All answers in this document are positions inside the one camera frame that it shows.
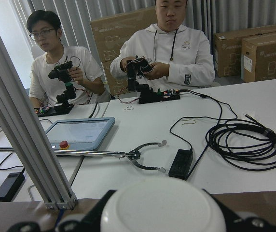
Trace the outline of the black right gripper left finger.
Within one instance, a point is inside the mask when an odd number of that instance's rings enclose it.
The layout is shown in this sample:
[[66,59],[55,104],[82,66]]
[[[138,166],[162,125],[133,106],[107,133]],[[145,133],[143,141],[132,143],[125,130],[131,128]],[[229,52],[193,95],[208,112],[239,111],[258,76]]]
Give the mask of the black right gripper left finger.
[[108,190],[106,194],[96,203],[96,205],[86,214],[60,222],[56,227],[56,232],[99,232],[101,227],[101,217],[105,205],[116,190]]

